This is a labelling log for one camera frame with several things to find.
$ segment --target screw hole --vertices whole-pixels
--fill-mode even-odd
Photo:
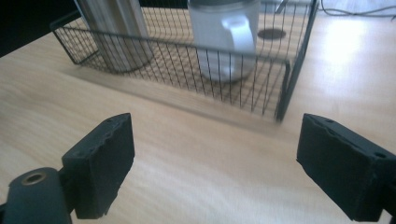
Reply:
[[[380,152],[376,152],[375,155],[376,155],[377,157],[379,157],[379,158],[386,158],[386,157],[387,157],[386,155],[384,155],[384,154],[382,154],[382,153],[380,153]]]
[[[33,174],[26,176],[22,180],[22,184],[25,186],[34,185],[36,183],[43,181],[45,178],[46,178],[45,173],[33,173]]]

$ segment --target light wood surface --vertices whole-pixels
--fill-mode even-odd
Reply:
[[[389,20],[317,18],[280,124],[210,100],[196,107],[241,120],[202,116],[182,106],[186,92],[143,80],[125,81],[143,86],[131,92],[92,83],[106,75],[73,65],[46,35],[0,59],[0,203],[12,179],[60,169],[99,122],[130,112],[136,156],[119,197],[106,217],[74,223],[350,223],[295,160],[302,116],[337,120],[396,153],[395,34]],[[184,97],[146,97],[168,92]]]

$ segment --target black cable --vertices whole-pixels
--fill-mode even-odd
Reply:
[[[345,11],[342,9],[337,9],[337,8],[325,8],[323,6],[323,0],[320,0],[320,4],[321,4],[321,11],[324,11],[324,13],[326,13],[329,16],[362,16],[362,17],[379,17],[379,18],[383,18],[383,17],[392,17],[392,19],[394,19],[396,17],[396,14],[388,14],[388,15],[372,15],[373,13],[376,12],[380,12],[380,11],[385,11],[385,10],[389,10],[392,8],[396,8],[396,6],[389,6],[389,7],[382,7],[379,9],[375,9],[375,10],[370,10],[370,11],[363,11],[363,12],[350,12],[350,11]]]

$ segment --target stainless steel bottle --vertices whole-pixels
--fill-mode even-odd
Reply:
[[[149,62],[153,56],[149,43],[139,39],[147,37],[148,31],[138,0],[75,0],[75,3],[111,71],[128,72]]]

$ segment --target black foam block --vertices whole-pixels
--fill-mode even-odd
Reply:
[[[131,115],[103,121],[64,154],[62,161],[66,198],[73,202],[69,208],[76,210],[78,218],[106,214],[134,161]]]
[[[331,119],[305,114],[297,161],[350,219],[379,220],[395,155]]]

